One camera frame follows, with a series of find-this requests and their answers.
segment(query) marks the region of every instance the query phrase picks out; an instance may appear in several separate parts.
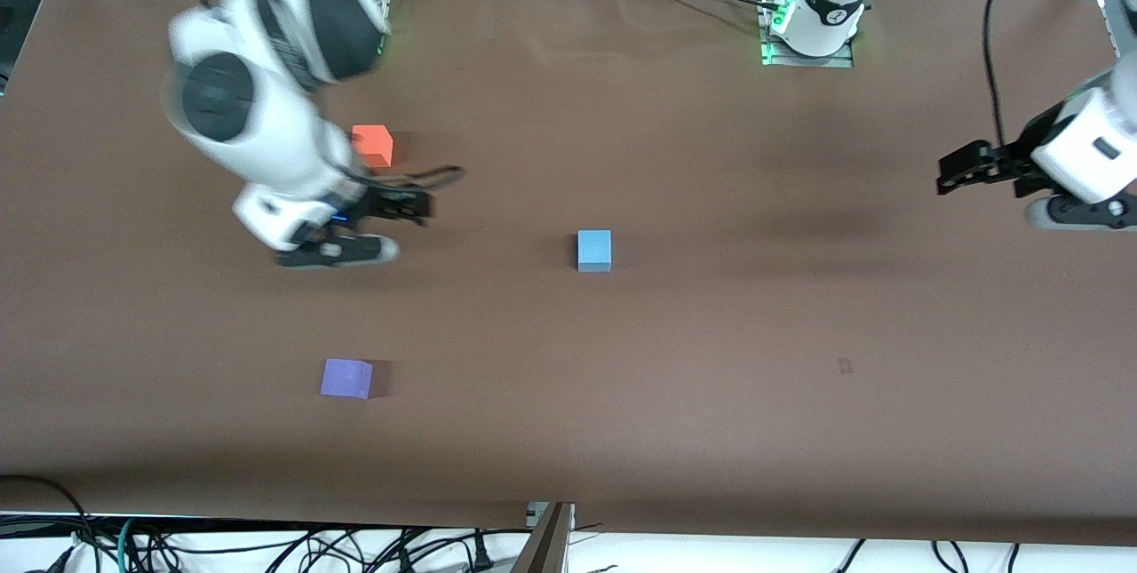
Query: white floor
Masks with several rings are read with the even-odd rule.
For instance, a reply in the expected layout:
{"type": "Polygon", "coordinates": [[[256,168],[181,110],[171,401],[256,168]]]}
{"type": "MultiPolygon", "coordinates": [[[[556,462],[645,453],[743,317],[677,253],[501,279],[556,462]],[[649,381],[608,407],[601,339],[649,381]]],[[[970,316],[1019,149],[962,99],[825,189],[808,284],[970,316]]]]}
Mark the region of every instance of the white floor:
{"type": "MultiPolygon", "coordinates": [[[[459,535],[468,531],[432,531],[426,540],[459,535]]],[[[182,548],[219,549],[275,543],[299,538],[298,532],[282,533],[215,533],[177,535],[173,543],[182,548]]],[[[334,538],[338,533],[329,533],[334,538]]],[[[395,531],[368,531],[359,534],[363,551],[373,556],[397,537],[395,531]]],[[[495,560],[516,556],[525,535],[490,535],[485,538],[489,555],[495,560]]],[[[568,549],[568,573],[594,573],[615,565],[614,573],[833,573],[844,559],[852,540],[716,538],[698,535],[642,535],[616,533],[573,533],[568,549]]],[[[0,540],[0,573],[26,573],[47,568],[69,546],[66,538],[0,540]]],[[[971,573],[1006,571],[1010,545],[961,543],[971,573]]],[[[280,548],[244,554],[183,555],[185,573],[259,573],[276,557],[280,548]]],[[[300,568],[305,549],[297,549],[280,567],[281,573],[300,568]]],[[[941,553],[958,568],[949,545],[941,553]]],[[[417,573],[431,573],[465,562],[459,546],[450,547],[415,565],[417,573]]],[[[312,573],[352,573],[358,564],[346,568],[342,562],[324,558],[312,573]]],[[[387,566],[383,573],[393,573],[387,566]]],[[[75,551],[67,573],[94,571],[89,547],[75,551]]],[[[103,557],[103,571],[114,573],[117,565],[103,557]]],[[[1024,545],[1014,567],[1015,573],[1131,573],[1137,571],[1137,549],[1101,547],[1061,547],[1024,545]]],[[[869,540],[849,573],[946,573],[935,560],[928,542],[869,540]]]]}

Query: cube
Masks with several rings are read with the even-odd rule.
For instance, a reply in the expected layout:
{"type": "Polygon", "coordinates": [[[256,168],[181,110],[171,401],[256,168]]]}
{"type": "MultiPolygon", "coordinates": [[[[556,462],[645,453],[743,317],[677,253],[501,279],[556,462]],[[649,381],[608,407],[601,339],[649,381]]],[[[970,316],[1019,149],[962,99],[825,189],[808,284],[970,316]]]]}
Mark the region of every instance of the cube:
{"type": "Polygon", "coordinates": [[[395,164],[395,139],[382,124],[351,127],[351,147],[370,168],[387,168],[395,164]]]}
{"type": "Polygon", "coordinates": [[[371,363],[362,359],[327,358],[319,395],[366,400],[371,396],[371,363]]]}
{"type": "Polygon", "coordinates": [[[609,230],[576,232],[576,271],[582,274],[606,274],[612,271],[609,230]]]}

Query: brown paper sheet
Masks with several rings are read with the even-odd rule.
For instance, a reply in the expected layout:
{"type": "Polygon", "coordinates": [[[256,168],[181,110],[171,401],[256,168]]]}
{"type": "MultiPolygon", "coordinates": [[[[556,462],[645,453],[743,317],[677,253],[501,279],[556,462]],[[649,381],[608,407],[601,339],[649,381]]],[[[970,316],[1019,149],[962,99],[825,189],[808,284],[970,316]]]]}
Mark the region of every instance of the brown paper sheet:
{"type": "MultiPolygon", "coordinates": [[[[843,72],[763,67],[735,2],[398,0],[327,113],[470,175],[375,225],[397,264],[296,273],[163,116],[194,0],[44,0],[0,103],[0,466],[100,512],[1137,542],[1137,244],[936,197],[991,133],[982,0],[873,2],[843,72]],[[326,357],[391,395],[322,398],[326,357]]],[[[1093,2],[995,35],[1014,132],[1113,59],[1093,2]]]]}

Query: blue cube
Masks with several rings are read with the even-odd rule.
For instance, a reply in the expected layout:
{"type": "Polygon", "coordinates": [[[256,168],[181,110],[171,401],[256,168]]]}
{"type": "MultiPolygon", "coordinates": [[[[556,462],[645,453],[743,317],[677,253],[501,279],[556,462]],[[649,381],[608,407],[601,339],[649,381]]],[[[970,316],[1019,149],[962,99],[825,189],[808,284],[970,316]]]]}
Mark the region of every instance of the blue cube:
{"type": "Polygon", "coordinates": [[[576,271],[582,274],[606,274],[612,271],[609,230],[576,232],[576,271]]]}
{"type": "Polygon", "coordinates": [[[319,395],[366,400],[371,396],[371,363],[362,359],[327,358],[319,395]]]}

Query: purple cube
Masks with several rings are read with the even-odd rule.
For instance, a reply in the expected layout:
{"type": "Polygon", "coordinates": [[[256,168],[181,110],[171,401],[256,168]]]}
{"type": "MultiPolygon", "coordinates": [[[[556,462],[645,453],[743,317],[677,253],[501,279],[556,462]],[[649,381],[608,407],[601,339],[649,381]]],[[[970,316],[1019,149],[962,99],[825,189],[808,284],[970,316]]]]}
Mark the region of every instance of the purple cube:
{"type": "Polygon", "coordinates": [[[366,400],[371,396],[371,363],[362,359],[327,358],[319,395],[366,400]]]}

